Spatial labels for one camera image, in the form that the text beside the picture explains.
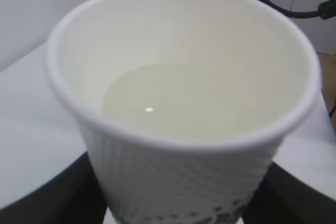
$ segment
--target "white table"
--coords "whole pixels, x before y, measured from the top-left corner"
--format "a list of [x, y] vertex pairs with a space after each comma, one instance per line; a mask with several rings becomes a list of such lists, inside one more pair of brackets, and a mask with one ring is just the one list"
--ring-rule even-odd
[[[72, 118], [47, 87], [45, 53], [42, 45], [0, 73], [0, 209], [38, 190], [86, 151]], [[336, 200], [336, 139], [322, 96], [274, 160]]]

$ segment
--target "wooden surface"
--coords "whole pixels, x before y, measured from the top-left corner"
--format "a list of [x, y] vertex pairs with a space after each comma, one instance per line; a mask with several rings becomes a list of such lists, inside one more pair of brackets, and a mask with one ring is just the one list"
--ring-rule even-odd
[[[336, 98], [336, 55], [319, 54], [319, 58], [322, 68], [322, 94], [328, 111], [330, 111]], [[336, 130], [336, 114], [331, 121]]]

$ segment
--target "textured cup exterior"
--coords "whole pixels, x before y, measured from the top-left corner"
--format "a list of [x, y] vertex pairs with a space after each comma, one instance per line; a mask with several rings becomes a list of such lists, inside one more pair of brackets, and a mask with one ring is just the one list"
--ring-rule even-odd
[[127, 224], [236, 223], [282, 141], [225, 154], [177, 153], [79, 126], [108, 205]]

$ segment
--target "cup rim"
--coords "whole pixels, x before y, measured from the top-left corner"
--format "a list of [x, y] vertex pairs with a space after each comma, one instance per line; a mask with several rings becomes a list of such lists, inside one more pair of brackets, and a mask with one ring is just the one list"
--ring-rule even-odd
[[232, 152], [247, 148], [258, 148], [270, 142], [278, 142], [279, 139], [283, 138], [308, 116], [316, 103], [321, 89], [320, 64], [316, 52], [306, 35], [290, 19], [268, 5], [257, 0], [240, 0], [246, 3], [253, 3], [258, 8], [273, 15], [279, 22], [282, 22], [284, 26], [287, 26], [300, 41], [300, 46], [303, 47], [307, 55], [309, 75], [307, 80], [308, 85], [301, 95], [298, 105], [269, 124], [250, 132], [230, 137], [230, 140], [225, 141], [223, 141], [225, 137], [204, 141], [179, 140], [179, 138], [158, 136], [131, 129], [114, 122], [95, 111], [71, 90], [62, 78], [57, 60], [59, 40], [68, 24], [81, 12], [104, 1], [106, 0], [89, 0], [67, 14], [51, 32], [47, 43], [47, 57], [45, 60], [48, 84], [56, 98], [74, 114], [77, 120], [84, 122], [86, 126], [95, 131], [138, 146], [146, 146], [157, 150], [184, 153]]

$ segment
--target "liquid surface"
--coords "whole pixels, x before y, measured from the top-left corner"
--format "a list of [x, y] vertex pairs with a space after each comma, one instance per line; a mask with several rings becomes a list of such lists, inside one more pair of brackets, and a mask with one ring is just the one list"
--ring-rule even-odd
[[148, 65], [108, 89], [102, 113], [147, 133], [206, 140], [249, 130], [243, 88], [223, 73], [188, 64]]

